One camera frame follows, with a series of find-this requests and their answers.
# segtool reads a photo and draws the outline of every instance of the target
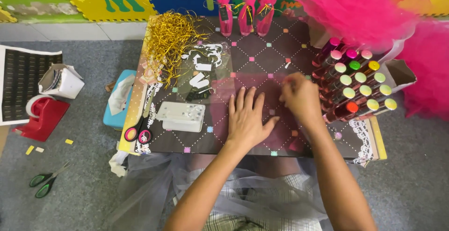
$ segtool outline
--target white wall tile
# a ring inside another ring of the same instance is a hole
[[[49,40],[110,40],[96,23],[31,24]]]
[[[28,24],[0,23],[0,41],[48,41]]]
[[[98,26],[111,40],[142,40],[146,22],[100,22]]]

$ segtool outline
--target red tape dispenser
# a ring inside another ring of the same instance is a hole
[[[45,142],[69,106],[69,103],[58,101],[50,95],[34,96],[26,104],[26,113],[30,116],[30,122],[14,128],[13,132]]]

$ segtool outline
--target green-handled scissors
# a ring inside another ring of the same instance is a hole
[[[71,164],[69,165],[69,162],[70,162],[70,161],[66,162],[66,163],[64,164],[64,166],[62,166],[62,167],[61,167],[58,171],[56,171],[55,173],[39,174],[39,175],[35,176],[33,179],[31,179],[30,187],[36,187],[36,186],[38,186],[39,184],[41,184],[42,182],[44,182],[45,180],[50,179],[50,180],[48,180],[48,182],[46,182],[46,183],[42,186],[42,188],[39,189],[39,191],[37,191],[36,195],[34,195],[36,198],[38,198],[38,199],[43,198],[43,197],[45,197],[45,196],[50,192],[50,190],[52,189],[52,186],[53,186],[53,182],[54,182],[55,179],[56,179],[56,176],[57,176],[59,173],[65,171],[65,169],[67,169],[67,168],[71,165]]]

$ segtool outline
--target tape roll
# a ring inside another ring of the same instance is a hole
[[[32,108],[33,108],[33,104],[36,103],[38,100],[40,100],[40,99],[42,99],[42,98],[45,98],[45,99],[50,98],[50,99],[52,99],[52,100],[56,100],[53,96],[50,96],[50,95],[47,95],[47,94],[39,94],[39,95],[36,95],[36,96],[32,97],[32,98],[28,101],[28,103],[26,103],[26,106],[25,106],[26,113],[27,113],[29,116],[34,117],[34,118],[39,118],[38,115],[35,115],[35,114],[32,112]]]

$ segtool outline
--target left hand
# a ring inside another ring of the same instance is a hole
[[[229,135],[232,141],[240,148],[245,148],[245,154],[254,146],[264,141],[271,133],[280,117],[272,117],[262,125],[262,108],[265,94],[261,93],[253,108],[255,87],[251,87],[245,97],[245,88],[242,87],[235,103],[234,95],[229,99]]]

